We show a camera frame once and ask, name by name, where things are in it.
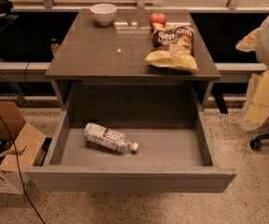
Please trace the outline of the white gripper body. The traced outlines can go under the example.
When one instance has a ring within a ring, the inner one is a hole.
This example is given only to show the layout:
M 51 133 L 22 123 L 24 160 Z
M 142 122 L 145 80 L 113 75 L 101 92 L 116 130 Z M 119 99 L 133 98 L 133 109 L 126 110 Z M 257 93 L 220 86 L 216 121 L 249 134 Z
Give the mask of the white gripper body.
M 269 68 L 261 75 L 253 74 L 248 82 L 240 127 L 256 130 L 269 118 Z

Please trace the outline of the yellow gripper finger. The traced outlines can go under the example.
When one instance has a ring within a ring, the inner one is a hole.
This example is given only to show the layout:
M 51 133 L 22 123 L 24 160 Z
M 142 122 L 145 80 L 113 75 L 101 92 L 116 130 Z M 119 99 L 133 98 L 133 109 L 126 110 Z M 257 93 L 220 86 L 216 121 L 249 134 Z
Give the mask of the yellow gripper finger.
M 246 35 L 243 39 L 241 39 L 235 46 L 235 48 L 239 51 L 243 52 L 252 52 L 256 50 L 257 47 L 257 38 L 259 35 L 260 29 L 254 29 L 248 35 Z

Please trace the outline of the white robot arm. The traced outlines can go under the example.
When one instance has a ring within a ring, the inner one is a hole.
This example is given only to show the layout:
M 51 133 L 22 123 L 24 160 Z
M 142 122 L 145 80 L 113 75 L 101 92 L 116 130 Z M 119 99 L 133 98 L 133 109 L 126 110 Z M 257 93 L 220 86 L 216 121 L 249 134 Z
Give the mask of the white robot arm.
M 263 73 L 253 74 L 248 81 L 240 126 L 252 131 L 269 118 L 269 15 L 259 28 L 240 40 L 236 48 L 244 52 L 254 51 L 257 61 L 267 66 Z

